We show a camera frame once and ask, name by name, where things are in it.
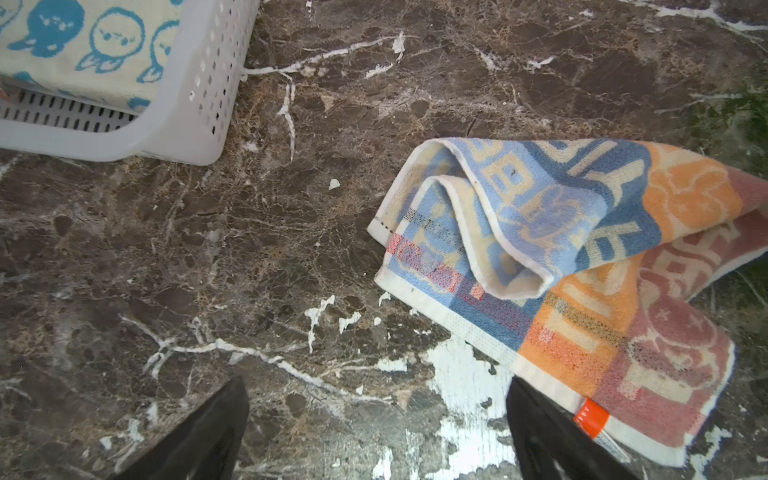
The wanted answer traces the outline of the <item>blue bunny pattern towel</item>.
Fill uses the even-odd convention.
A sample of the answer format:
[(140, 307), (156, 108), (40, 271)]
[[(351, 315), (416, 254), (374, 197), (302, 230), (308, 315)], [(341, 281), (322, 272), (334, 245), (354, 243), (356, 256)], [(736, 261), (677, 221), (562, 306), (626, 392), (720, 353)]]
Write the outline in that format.
[(183, 8), (176, 0), (4, 1), (1, 87), (141, 112), (156, 95)]

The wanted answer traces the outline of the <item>white plastic basket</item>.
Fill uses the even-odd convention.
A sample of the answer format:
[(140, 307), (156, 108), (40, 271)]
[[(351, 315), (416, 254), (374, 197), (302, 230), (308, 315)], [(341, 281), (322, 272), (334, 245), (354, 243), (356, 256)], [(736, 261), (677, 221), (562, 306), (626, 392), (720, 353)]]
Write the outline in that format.
[(178, 34), (155, 97), (141, 112), (1, 87), (8, 150), (111, 162), (134, 155), (208, 165), (221, 155), (256, 1), (181, 1)]

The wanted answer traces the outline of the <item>multicolour rabbit text towel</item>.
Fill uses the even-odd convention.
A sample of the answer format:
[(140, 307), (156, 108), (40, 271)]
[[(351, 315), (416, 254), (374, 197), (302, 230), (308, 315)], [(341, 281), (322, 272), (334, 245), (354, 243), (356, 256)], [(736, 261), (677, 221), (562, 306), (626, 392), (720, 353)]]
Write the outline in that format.
[(367, 230), (382, 289), (680, 467), (735, 363), (690, 301), (766, 252), (767, 183), (660, 143), (436, 138)]

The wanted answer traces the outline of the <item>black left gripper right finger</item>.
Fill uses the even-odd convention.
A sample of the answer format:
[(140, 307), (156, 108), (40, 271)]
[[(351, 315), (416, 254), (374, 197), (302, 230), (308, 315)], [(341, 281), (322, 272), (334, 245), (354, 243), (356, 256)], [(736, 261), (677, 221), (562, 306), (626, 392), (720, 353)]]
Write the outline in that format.
[(506, 396), (506, 418), (524, 479), (637, 479), (519, 376)]

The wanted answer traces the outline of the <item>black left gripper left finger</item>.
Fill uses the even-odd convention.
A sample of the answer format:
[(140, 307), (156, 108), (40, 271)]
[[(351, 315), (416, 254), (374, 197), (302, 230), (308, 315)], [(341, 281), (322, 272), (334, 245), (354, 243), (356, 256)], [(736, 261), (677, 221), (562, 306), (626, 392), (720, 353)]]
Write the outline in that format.
[(114, 479), (230, 479), (249, 413), (242, 378), (233, 377), (157, 445)]

